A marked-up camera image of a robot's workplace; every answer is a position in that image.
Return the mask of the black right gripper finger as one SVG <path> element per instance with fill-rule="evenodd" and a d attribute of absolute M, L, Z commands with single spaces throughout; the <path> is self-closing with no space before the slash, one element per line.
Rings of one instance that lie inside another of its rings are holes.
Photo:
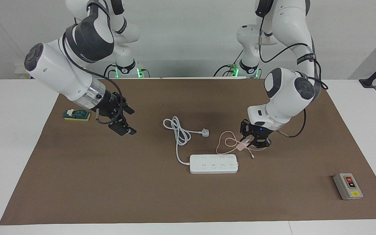
<path fill-rule="evenodd" d="M 128 125 L 127 121 L 123 119 L 118 119 L 112 123 L 109 123 L 108 127 L 120 136 L 126 134 L 134 135 L 137 132 L 134 128 Z"/>
<path fill-rule="evenodd" d="M 132 115 L 135 112 L 127 103 L 120 105 L 120 108 L 129 115 Z"/>

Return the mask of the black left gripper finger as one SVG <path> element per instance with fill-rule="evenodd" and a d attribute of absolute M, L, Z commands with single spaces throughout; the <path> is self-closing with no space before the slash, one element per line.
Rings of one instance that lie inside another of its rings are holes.
<path fill-rule="evenodd" d="M 269 147 L 271 145 L 271 140 L 269 138 L 263 139 L 263 138 L 257 138 L 255 137 L 252 140 L 252 146 L 254 146 L 257 149 L 262 149 Z"/>
<path fill-rule="evenodd" d="M 250 128 L 250 122 L 242 122 L 240 125 L 240 134 L 242 135 L 242 138 L 240 139 L 240 142 L 244 141 L 248 136 L 252 135 L 252 131 Z"/>

